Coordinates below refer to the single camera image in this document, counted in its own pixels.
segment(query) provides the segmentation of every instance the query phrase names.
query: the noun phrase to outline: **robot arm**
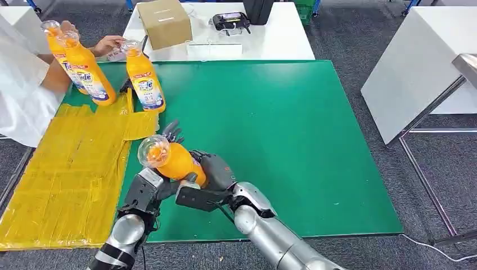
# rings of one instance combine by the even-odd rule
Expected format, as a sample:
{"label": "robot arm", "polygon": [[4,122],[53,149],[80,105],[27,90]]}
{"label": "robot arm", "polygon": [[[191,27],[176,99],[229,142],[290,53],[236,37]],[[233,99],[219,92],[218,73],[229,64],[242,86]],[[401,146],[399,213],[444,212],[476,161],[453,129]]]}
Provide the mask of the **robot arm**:
{"label": "robot arm", "polygon": [[[163,135],[168,141],[183,141],[178,137],[177,125],[175,121],[165,128]],[[162,200],[174,194],[178,205],[207,212],[220,208],[274,269],[344,270],[284,225],[265,195],[249,182],[237,182],[233,171],[219,156],[197,150],[190,153],[200,163],[207,186],[201,188],[195,183],[195,173],[171,182],[155,169],[143,169],[134,177],[111,235],[88,270],[131,269],[139,248],[158,229],[155,224]],[[225,205],[233,212],[233,218],[223,209]]]}
{"label": "robot arm", "polygon": [[[183,181],[193,182],[196,174]],[[155,169],[145,168],[133,179],[124,206],[118,210],[111,235],[96,253],[87,270],[129,270],[151,232],[158,229],[161,202],[174,195],[180,182],[171,182]]]}
{"label": "robot arm", "polygon": [[283,224],[258,188],[249,182],[235,182],[233,171],[219,156],[200,151],[191,154],[200,160],[209,186],[201,190],[198,186],[181,185],[176,204],[208,212],[228,205],[237,229],[257,246],[274,269],[344,270]]}

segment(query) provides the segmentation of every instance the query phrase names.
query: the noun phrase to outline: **black box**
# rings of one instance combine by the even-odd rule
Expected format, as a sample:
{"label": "black box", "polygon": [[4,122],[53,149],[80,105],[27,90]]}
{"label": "black box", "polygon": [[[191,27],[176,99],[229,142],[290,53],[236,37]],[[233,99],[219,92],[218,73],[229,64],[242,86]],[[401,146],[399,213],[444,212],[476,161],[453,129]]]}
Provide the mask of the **black box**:
{"label": "black box", "polygon": [[251,24],[264,25],[270,17],[275,0],[244,0],[245,12]]}

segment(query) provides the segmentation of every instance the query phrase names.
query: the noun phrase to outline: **green mat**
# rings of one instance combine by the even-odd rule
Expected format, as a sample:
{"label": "green mat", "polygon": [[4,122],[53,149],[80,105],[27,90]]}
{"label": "green mat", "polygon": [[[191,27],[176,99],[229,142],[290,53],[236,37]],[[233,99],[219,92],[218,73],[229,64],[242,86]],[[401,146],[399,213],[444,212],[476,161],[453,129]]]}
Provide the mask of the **green mat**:
{"label": "green mat", "polygon": [[[123,63],[101,64],[113,87]],[[216,153],[255,184],[302,237],[401,233],[386,189],[330,61],[155,63],[166,97],[162,127],[178,119],[183,145]],[[76,91],[64,100],[96,105]],[[142,169],[132,143],[122,204]],[[243,239],[216,210],[161,205],[148,242]]]}

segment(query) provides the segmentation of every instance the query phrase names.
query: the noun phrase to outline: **clear bottle cap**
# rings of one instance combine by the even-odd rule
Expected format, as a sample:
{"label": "clear bottle cap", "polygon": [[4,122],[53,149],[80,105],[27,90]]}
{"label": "clear bottle cap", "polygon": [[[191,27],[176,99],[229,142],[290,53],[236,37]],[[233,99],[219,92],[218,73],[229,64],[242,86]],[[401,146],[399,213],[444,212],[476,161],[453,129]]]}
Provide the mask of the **clear bottle cap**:
{"label": "clear bottle cap", "polygon": [[153,135],[145,138],[137,150],[139,162],[149,168],[157,168],[167,162],[170,154],[170,144],[162,135]]}
{"label": "clear bottle cap", "polygon": [[141,42],[137,40],[126,40],[121,45],[121,52],[127,56],[138,56],[141,51]]}
{"label": "clear bottle cap", "polygon": [[57,35],[61,34],[60,23],[57,21],[44,21],[40,27],[47,35],[56,37]]}
{"label": "clear bottle cap", "polygon": [[73,48],[79,44],[79,35],[74,31],[64,31],[63,35],[57,36],[56,39],[65,48]]}

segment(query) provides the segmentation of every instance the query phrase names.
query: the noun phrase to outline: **orange detergent bottle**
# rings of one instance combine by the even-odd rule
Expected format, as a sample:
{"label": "orange detergent bottle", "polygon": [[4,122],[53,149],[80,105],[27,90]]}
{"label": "orange detergent bottle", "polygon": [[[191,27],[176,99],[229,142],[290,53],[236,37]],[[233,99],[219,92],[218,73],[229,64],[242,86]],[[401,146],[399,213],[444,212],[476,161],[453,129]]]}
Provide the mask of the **orange detergent bottle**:
{"label": "orange detergent bottle", "polygon": [[121,51],[127,57],[126,69],[142,108],[162,113],[165,110],[164,93],[151,61],[141,52],[140,42],[126,40]]}
{"label": "orange detergent bottle", "polygon": [[156,168],[161,174],[173,179],[182,179],[188,173],[197,174],[196,183],[204,187],[206,179],[204,171],[180,143],[169,143],[162,135],[145,138],[137,151],[139,162],[146,167]]}
{"label": "orange detergent bottle", "polygon": [[86,92],[86,89],[84,89],[83,83],[81,83],[81,80],[78,78],[76,72],[71,69],[70,63],[68,62],[68,59],[66,59],[65,49],[62,45],[58,44],[58,41],[56,40],[56,37],[62,35],[60,24],[57,21],[44,21],[40,27],[45,32],[49,50],[53,56],[63,67],[71,81],[77,87],[78,91],[87,95],[88,92]]}
{"label": "orange detergent bottle", "polygon": [[65,49],[71,68],[78,75],[93,102],[101,106],[114,103],[116,92],[96,63],[93,53],[79,43],[79,35],[73,31],[65,31],[57,39]]}

